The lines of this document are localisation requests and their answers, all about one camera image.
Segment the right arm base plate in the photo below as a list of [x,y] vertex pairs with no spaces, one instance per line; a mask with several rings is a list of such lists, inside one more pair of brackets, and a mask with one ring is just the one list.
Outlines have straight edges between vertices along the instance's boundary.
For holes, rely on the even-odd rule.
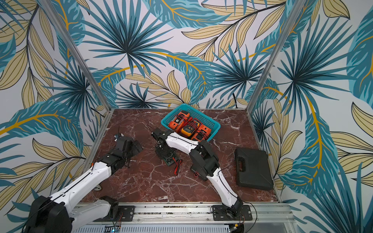
[[237,213],[224,205],[213,205],[210,208],[214,221],[251,221],[253,216],[248,205],[244,205]]

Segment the green black dial multimeter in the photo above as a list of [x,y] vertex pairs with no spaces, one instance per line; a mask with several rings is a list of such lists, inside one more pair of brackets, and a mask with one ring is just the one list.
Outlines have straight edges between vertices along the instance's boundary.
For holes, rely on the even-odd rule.
[[157,145],[155,147],[156,155],[163,160],[167,166],[175,164],[175,162],[181,162],[182,160],[177,156],[176,149],[170,148],[167,145]]

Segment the yellow multimeter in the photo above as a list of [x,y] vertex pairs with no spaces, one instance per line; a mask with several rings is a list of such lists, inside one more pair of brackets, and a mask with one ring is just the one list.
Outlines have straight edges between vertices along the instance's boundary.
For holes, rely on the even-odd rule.
[[181,128],[180,133],[189,138],[198,130],[201,125],[202,123],[197,118],[193,118]]

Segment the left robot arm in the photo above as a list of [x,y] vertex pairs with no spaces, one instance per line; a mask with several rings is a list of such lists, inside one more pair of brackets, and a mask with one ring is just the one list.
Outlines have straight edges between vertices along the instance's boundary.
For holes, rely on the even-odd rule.
[[118,170],[127,167],[130,159],[142,152],[137,140],[120,136],[109,153],[68,186],[33,201],[23,233],[71,233],[99,218],[117,221],[121,217],[118,201],[104,196],[93,204],[76,209],[76,205],[97,185]]

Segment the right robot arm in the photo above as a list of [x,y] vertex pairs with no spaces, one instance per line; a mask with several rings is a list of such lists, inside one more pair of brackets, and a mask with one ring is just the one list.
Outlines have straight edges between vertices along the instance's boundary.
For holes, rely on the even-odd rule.
[[227,212],[232,216],[240,214],[243,201],[228,184],[219,159],[207,141],[193,141],[172,130],[162,131],[159,128],[154,129],[151,135],[157,141],[156,150],[160,153],[169,154],[179,150],[189,155],[192,161],[191,170],[201,179],[212,183]]

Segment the small black multimeter with leads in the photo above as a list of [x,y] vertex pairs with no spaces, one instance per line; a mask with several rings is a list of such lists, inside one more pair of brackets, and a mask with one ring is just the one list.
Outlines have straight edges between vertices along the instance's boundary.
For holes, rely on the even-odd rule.
[[193,169],[191,169],[191,171],[193,172],[193,176],[195,178],[198,178],[198,179],[200,179],[202,181],[207,181],[207,178],[203,174],[200,174],[198,171],[193,170]]

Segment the orange multimeter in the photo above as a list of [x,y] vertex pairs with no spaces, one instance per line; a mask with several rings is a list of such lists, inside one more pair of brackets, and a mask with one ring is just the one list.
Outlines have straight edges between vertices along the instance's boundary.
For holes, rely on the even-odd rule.
[[169,127],[178,133],[181,130],[181,128],[188,122],[189,118],[190,118],[190,113],[182,110],[169,123]]

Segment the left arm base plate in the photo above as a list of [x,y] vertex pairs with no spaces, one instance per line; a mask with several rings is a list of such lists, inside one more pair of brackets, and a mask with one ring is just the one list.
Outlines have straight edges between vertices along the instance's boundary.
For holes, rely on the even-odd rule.
[[116,205],[111,207],[109,217],[115,222],[132,222],[134,213],[133,205]]

